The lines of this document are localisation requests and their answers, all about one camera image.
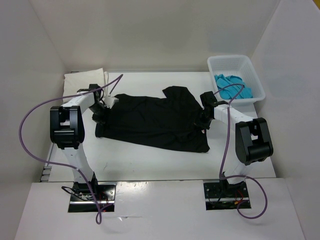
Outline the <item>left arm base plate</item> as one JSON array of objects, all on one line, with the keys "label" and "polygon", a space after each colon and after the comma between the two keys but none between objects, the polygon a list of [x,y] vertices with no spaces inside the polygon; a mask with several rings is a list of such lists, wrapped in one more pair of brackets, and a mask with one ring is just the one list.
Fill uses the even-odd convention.
[{"label": "left arm base plate", "polygon": [[[115,182],[98,182],[93,186],[93,193],[102,212],[113,212],[116,198]],[[69,213],[97,213],[98,209],[88,186],[74,183],[72,187],[62,186],[62,190],[70,195]]]}]

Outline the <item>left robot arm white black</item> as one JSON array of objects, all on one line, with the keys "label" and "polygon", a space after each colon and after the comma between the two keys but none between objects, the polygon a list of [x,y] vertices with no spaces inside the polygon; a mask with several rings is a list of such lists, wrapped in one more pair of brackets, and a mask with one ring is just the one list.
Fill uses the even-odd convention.
[{"label": "left robot arm white black", "polygon": [[83,142],[85,126],[83,113],[92,112],[92,119],[98,125],[106,122],[107,107],[101,102],[103,90],[98,84],[91,83],[88,88],[79,89],[78,96],[67,103],[50,108],[50,140],[62,150],[72,169],[74,190],[81,192],[88,200],[100,194],[98,180],[89,166]]}]

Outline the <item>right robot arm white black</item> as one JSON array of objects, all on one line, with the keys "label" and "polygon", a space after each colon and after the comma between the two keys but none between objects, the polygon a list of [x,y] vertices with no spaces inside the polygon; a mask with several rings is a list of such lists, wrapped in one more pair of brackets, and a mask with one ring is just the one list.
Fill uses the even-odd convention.
[{"label": "right robot arm white black", "polygon": [[263,162],[274,153],[274,148],[267,121],[262,118],[248,116],[226,101],[218,101],[212,91],[200,95],[203,110],[200,111],[195,125],[208,130],[212,120],[220,121],[227,125],[227,142],[229,147],[231,132],[235,134],[235,154],[237,160],[233,166],[223,170],[227,157],[224,151],[219,171],[219,191],[229,197],[247,178],[251,165]]}]

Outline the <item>white t shirt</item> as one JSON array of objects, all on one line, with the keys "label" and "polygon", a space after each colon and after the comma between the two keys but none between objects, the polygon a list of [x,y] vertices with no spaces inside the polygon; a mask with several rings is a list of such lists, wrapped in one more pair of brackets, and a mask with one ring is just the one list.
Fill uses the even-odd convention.
[{"label": "white t shirt", "polygon": [[109,73],[103,68],[67,73],[64,75],[63,96],[75,95],[79,89],[87,89],[90,84],[98,84],[102,87],[108,82]]}]

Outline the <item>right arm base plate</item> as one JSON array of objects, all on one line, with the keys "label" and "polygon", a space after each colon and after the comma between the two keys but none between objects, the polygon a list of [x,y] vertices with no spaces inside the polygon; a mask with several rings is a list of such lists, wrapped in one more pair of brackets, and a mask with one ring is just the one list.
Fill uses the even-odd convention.
[{"label": "right arm base plate", "polygon": [[203,183],[207,211],[250,209],[251,203],[246,183],[229,184],[227,180]]}]

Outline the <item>black t shirt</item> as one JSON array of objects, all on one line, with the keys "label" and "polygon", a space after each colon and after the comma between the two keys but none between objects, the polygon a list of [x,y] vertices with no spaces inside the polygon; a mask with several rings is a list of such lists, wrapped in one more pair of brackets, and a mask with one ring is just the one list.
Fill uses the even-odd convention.
[{"label": "black t shirt", "polygon": [[163,89],[164,98],[117,94],[95,136],[165,150],[207,153],[206,130],[195,124],[202,107],[187,87]]}]

